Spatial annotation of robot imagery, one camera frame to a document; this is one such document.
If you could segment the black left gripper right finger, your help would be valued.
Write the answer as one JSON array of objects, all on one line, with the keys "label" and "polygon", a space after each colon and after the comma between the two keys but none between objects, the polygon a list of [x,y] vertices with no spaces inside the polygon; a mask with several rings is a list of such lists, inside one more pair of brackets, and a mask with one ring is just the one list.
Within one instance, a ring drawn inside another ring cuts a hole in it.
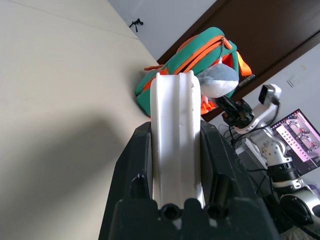
[{"label": "black left gripper right finger", "polygon": [[200,176],[206,209],[261,208],[243,162],[218,129],[205,121],[200,123]]}]

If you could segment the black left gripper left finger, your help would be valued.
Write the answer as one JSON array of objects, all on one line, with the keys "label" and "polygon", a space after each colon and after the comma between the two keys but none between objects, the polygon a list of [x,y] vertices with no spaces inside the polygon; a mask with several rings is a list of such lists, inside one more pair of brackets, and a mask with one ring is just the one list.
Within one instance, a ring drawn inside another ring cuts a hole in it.
[{"label": "black left gripper left finger", "polygon": [[108,208],[125,199],[152,198],[151,143],[151,123],[145,122],[135,129],[116,161],[106,203]]}]

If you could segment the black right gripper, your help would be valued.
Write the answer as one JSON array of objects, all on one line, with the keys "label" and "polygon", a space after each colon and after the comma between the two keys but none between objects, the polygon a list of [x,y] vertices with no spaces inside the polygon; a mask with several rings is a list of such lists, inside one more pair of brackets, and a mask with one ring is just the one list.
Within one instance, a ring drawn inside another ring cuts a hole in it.
[{"label": "black right gripper", "polygon": [[253,121],[252,108],[246,101],[234,102],[227,96],[221,96],[216,98],[215,102],[224,110],[223,120],[229,126],[243,129]]}]

